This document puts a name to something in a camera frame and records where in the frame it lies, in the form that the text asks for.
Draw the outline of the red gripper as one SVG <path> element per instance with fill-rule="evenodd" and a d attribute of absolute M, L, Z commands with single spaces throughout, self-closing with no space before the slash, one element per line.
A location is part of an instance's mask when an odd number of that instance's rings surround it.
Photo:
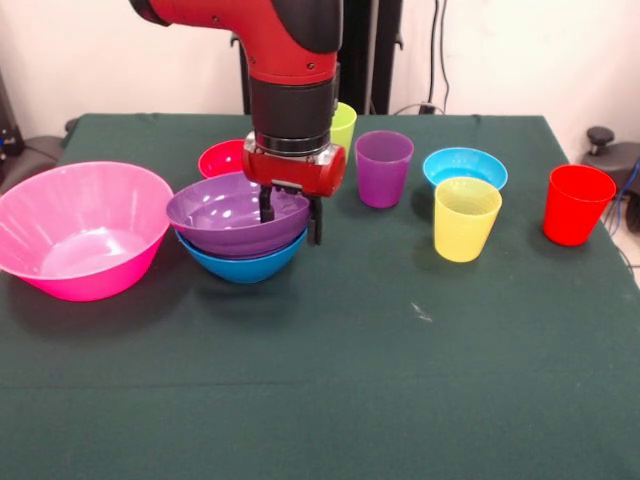
<path fill-rule="evenodd" d="M 307 241 L 310 246 L 319 246 L 323 230 L 320 197 L 331 197 L 340 187 L 346 170 L 345 149 L 330 143 L 314 155 L 282 157 L 259 147 L 255 133 L 251 131 L 244 139 L 242 165 L 245 176 L 262 185 L 259 193 L 261 223 L 275 218 L 271 187 L 292 188 L 310 195 L 307 196 L 310 210 Z"/>

